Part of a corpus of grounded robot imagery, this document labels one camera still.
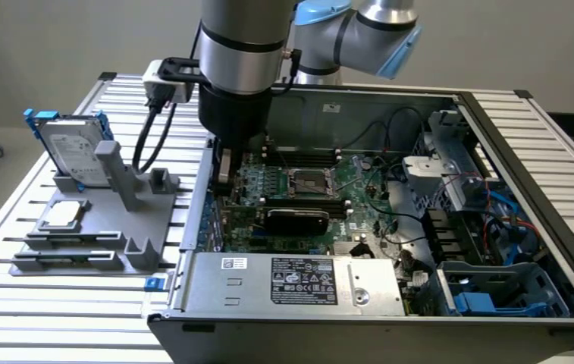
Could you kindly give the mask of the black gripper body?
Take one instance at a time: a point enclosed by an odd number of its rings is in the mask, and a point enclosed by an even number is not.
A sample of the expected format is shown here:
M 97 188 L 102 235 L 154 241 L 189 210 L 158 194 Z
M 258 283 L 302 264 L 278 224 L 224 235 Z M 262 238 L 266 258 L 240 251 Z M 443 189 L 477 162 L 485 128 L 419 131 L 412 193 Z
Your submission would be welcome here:
M 273 92 L 240 95 L 200 85 L 200 121 L 221 140 L 226 149 L 244 148 L 253 137 L 265 131 Z

